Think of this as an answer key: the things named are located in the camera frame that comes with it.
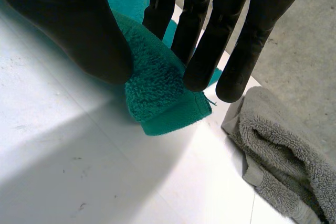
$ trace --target gray towel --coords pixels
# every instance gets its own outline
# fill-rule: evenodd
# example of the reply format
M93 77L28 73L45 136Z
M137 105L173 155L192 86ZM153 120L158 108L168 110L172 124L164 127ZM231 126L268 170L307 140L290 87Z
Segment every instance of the gray towel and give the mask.
M275 209L299 224L336 224L335 163L270 91L249 89L222 128L246 154L244 180Z

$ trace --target white table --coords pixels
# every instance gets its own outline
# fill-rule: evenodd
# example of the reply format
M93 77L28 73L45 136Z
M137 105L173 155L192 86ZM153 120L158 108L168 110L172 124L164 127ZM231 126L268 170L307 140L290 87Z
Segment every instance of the white table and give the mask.
M148 137L122 88L85 75L3 0L0 59L1 224L292 223L241 178L215 85L211 116Z

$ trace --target green towel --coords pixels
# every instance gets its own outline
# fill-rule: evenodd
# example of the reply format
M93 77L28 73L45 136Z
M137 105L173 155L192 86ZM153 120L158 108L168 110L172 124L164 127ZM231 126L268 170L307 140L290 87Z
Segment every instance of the green towel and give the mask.
M140 24L149 0L108 1L133 52L134 74L125 84L125 94L129 111L145 134L172 132L210 115L204 93L184 88L185 67L169 49L176 23L170 22L162 42ZM210 84L220 73L217 69Z

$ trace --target concrete floor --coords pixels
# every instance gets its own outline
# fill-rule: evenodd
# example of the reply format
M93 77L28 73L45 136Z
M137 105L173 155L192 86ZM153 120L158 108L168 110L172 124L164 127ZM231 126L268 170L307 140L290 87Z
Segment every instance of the concrete floor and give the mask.
M183 0L176 0L183 7ZM231 54L248 3L226 51ZM210 4L207 21L211 14ZM336 0L296 0L277 22L253 72L319 137L336 160Z

